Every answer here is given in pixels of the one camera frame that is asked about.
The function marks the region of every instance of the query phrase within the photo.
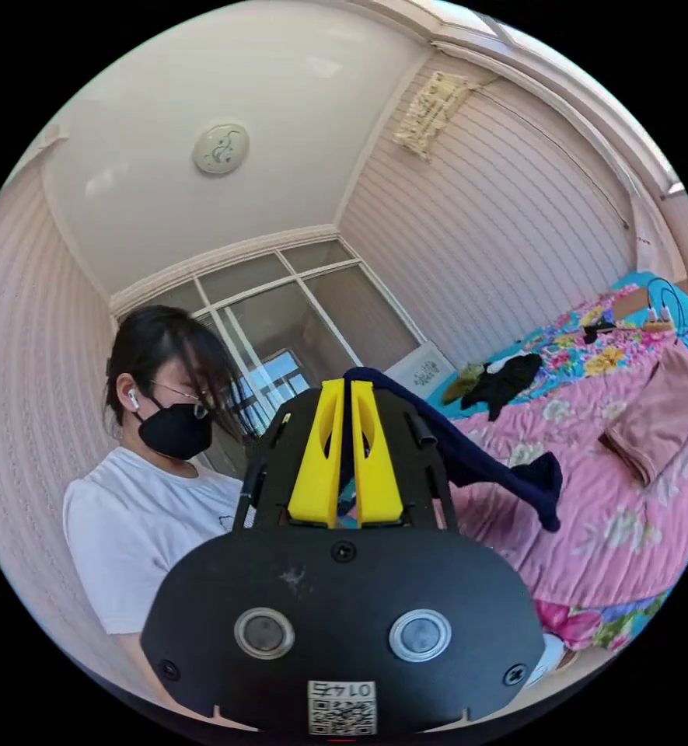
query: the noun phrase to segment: decorative wall hanging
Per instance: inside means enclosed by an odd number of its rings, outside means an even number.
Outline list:
[[[248,133],[240,124],[220,124],[204,132],[194,146],[194,163],[207,173],[234,171],[248,152]]]
[[[393,140],[428,162],[432,142],[463,105],[471,89],[468,79],[461,75],[432,73],[429,82],[411,101]]]

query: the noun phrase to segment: black cable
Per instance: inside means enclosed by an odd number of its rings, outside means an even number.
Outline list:
[[[672,295],[674,297],[674,299],[676,300],[676,307],[678,309],[678,320],[679,320],[679,329],[677,330],[676,333],[678,334],[679,337],[682,337],[683,339],[685,339],[686,336],[687,336],[687,334],[688,334],[688,325],[686,324],[686,312],[683,309],[683,303],[681,302],[680,297],[676,293],[676,289],[673,287],[672,283],[668,282],[663,277],[653,277],[647,283],[647,303],[648,303],[649,307],[651,309],[654,308],[654,306],[652,304],[652,293],[650,292],[650,287],[655,282],[663,282],[663,283],[665,283],[668,286],[667,288],[663,288],[660,291],[660,305],[664,305],[665,304],[664,301],[662,300],[662,296],[665,293],[670,293],[670,295]]]

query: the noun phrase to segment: bed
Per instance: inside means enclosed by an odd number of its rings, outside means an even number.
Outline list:
[[[529,463],[545,451],[557,456],[564,488],[556,534],[544,532],[529,505],[496,485],[453,486],[452,497],[461,532],[513,565],[536,601],[543,628],[569,651],[623,648],[659,610],[688,564],[688,441],[649,488],[637,486],[598,442],[606,421],[625,407],[632,386],[642,385],[641,376],[649,375],[664,348],[677,336],[688,348],[688,331],[680,329],[688,326],[688,295],[675,289],[683,319],[672,296],[665,296],[677,332],[643,332],[643,307],[616,319],[630,331],[600,335],[592,344],[580,334],[601,315],[610,318],[626,298],[641,297],[641,288],[655,279],[628,274],[598,298],[497,352],[492,361],[537,352],[543,366],[496,422],[488,421],[484,404],[465,411],[459,401],[442,405],[456,376],[428,399],[507,465]],[[664,287],[661,281],[651,286],[657,304]],[[616,369],[623,374],[608,375]],[[355,508],[342,522],[354,521],[354,515]]]

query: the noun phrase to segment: pink towel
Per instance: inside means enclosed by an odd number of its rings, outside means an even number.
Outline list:
[[[648,486],[688,438],[688,350],[666,347],[641,394],[606,428],[602,443]]]

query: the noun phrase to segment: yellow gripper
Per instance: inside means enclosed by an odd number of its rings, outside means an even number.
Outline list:
[[[302,456],[289,515],[328,528],[336,526],[344,426],[344,380],[325,381],[315,419]],[[377,410],[372,383],[351,382],[351,437],[354,445],[354,484],[357,521],[396,523],[403,513],[393,463]],[[326,444],[330,445],[326,453]]]

